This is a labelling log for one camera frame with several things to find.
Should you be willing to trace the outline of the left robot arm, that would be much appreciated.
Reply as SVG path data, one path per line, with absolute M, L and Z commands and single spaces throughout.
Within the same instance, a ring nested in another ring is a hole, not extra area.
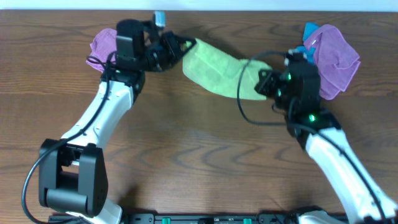
M 102 68 L 98 91 L 60 139 L 46 139 L 35 163 L 39 203 L 67 214 L 67 222 L 119 223 L 122 208 L 108 198 L 104 150 L 119 120 L 141 93 L 146 72 L 172 68 L 196 40 L 164 31 L 164 22 L 118 22 L 114 46 L 88 62 Z

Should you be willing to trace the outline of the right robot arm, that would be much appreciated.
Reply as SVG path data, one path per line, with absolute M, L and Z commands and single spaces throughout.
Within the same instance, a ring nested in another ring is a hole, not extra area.
M 284 112 L 289 134 L 322 170 L 350 223 L 397 223 L 397 203 L 373 180 L 331 111 L 321 106 L 320 74 L 303 53 L 280 53 L 285 71 L 261 69 L 254 89 Z

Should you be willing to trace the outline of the green microfiber cloth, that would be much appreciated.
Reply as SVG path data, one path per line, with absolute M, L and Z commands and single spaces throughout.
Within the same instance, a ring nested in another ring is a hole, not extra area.
M 259 81 L 258 72 L 271 67 L 258 60 L 237 59 L 206 42 L 197 44 L 184 57 L 184 75 L 204 89 L 228 98 L 265 100 L 254 87 Z

